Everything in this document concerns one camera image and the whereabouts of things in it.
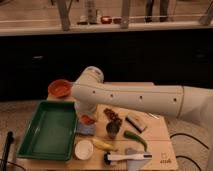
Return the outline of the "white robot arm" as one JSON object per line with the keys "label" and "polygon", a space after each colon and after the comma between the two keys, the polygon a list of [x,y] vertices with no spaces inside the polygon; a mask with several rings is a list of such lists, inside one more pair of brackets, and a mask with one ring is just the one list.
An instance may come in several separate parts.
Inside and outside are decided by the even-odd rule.
{"label": "white robot arm", "polygon": [[171,85],[106,84],[103,72],[87,67],[73,83],[76,111],[93,114],[98,104],[176,117],[202,125],[210,136],[206,171],[213,171],[213,89]]}

